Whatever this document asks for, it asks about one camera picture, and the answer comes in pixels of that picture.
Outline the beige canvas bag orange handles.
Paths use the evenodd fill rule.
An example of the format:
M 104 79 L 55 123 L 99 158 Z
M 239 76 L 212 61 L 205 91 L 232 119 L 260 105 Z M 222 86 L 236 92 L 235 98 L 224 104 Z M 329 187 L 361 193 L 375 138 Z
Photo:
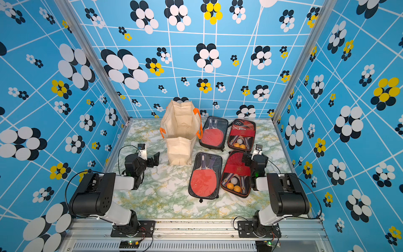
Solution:
M 167 145 L 170 165 L 192 165 L 192 152 L 197 139 L 203 137 L 200 112 L 192 102 L 172 100 L 166 108 L 160 133 Z

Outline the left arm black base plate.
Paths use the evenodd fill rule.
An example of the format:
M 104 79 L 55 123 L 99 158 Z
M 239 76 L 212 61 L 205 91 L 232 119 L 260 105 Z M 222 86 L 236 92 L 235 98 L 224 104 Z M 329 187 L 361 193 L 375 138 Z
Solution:
M 112 226 L 111 237 L 129 238 L 129 237 L 152 237 L 155 230 L 155 220 L 140 220 L 134 226 L 130 224 L 125 226 Z

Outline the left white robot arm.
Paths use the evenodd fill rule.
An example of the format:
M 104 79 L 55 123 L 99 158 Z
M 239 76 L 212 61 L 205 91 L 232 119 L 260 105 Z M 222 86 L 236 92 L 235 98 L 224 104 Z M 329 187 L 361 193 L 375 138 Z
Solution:
M 88 172 L 70 199 L 70 214 L 102 219 L 111 223 L 116 232 L 128 237 L 151 235 L 141 226 L 134 210 L 128 210 L 113 201 L 113 194 L 115 191 L 137 190 L 144 181 L 145 170 L 158 166 L 159 159 L 159 152 L 146 160 L 135 153 L 125 158 L 126 169 L 122 175 Z

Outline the black ping pong case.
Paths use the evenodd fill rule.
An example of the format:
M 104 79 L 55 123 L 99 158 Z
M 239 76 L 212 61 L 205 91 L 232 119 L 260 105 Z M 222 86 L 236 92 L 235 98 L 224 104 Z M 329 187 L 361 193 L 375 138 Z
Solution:
M 228 120 L 209 116 L 203 126 L 203 137 L 199 140 L 202 147 L 212 150 L 223 150 L 225 147 Z
M 189 195 L 198 198 L 200 203 L 219 198 L 221 167 L 221 156 L 197 153 L 188 187 Z
M 251 154 L 232 151 L 225 163 L 220 186 L 225 191 L 247 198 L 251 191 Z

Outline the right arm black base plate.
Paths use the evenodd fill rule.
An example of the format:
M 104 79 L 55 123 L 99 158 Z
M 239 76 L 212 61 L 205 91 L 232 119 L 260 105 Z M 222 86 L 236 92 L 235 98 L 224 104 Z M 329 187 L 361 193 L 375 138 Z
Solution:
M 281 238 L 279 225 L 263 226 L 251 220 L 237 221 L 236 228 L 240 238 Z

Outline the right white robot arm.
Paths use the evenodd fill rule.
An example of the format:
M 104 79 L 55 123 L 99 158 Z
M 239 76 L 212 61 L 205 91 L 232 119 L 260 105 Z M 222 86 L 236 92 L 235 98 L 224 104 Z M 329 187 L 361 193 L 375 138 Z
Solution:
M 253 232 L 258 237 L 280 236 L 278 223 L 288 217 L 309 213 L 310 205 L 299 178 L 294 173 L 266 173 L 269 159 L 263 154 L 244 153 L 242 162 L 251 170 L 250 185 L 255 191 L 268 192 L 270 205 L 253 217 Z

